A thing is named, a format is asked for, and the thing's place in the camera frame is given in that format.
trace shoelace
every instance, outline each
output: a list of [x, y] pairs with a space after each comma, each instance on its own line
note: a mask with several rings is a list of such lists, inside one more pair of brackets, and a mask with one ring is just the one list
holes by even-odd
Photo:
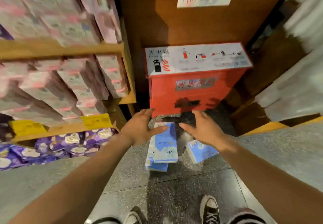
[[214, 213], [206, 213], [206, 223], [207, 224], [218, 224], [218, 215]]

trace silver label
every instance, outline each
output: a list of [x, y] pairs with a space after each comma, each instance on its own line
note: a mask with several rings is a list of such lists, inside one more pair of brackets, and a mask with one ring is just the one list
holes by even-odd
[[217, 77], [211, 77], [206, 79], [179, 80], [179, 81], [176, 81], [175, 91], [209, 88], [214, 85], [217, 79], [218, 79]]

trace forearm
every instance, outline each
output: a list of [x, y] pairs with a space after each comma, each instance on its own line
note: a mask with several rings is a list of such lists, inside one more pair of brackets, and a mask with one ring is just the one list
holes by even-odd
[[277, 223], [323, 223], [322, 192], [252, 154], [232, 137], [221, 139], [217, 149]]
[[130, 145], [123, 135], [113, 136], [99, 152], [27, 206], [10, 224], [83, 224]]

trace hand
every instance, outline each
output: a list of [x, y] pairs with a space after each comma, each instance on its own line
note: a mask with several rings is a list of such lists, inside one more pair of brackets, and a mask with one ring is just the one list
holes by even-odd
[[214, 120], [208, 116], [205, 112], [193, 110], [195, 115], [196, 128], [180, 123], [180, 127], [198, 139], [200, 142], [214, 146], [219, 139], [222, 141], [226, 137], [221, 128]]
[[155, 109], [142, 109], [121, 129], [120, 134], [130, 140], [131, 145], [139, 145], [148, 141], [152, 136], [160, 134], [168, 129], [167, 125], [149, 129], [148, 123], [152, 111]]

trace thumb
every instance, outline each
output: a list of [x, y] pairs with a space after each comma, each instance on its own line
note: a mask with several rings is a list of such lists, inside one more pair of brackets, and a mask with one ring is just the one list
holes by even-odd
[[196, 128], [194, 128], [194, 127], [192, 127], [192, 126], [190, 126], [190, 125], [188, 125], [188, 124], [184, 124], [184, 123], [180, 123], [180, 124], [179, 124], [179, 126], [180, 126], [183, 130], [187, 131], [188, 133], [190, 133], [191, 135], [193, 135], [193, 136], [194, 136], [194, 134], [195, 134], [195, 132], [196, 132]]
[[157, 134], [160, 134], [160, 133], [163, 133], [164, 131], [166, 131], [168, 129], [168, 126], [167, 125], [163, 125], [163, 126], [158, 126], [157, 128], [153, 128], [150, 130], [149, 134], [150, 134], [150, 137], [154, 136], [154, 135], [157, 135]]

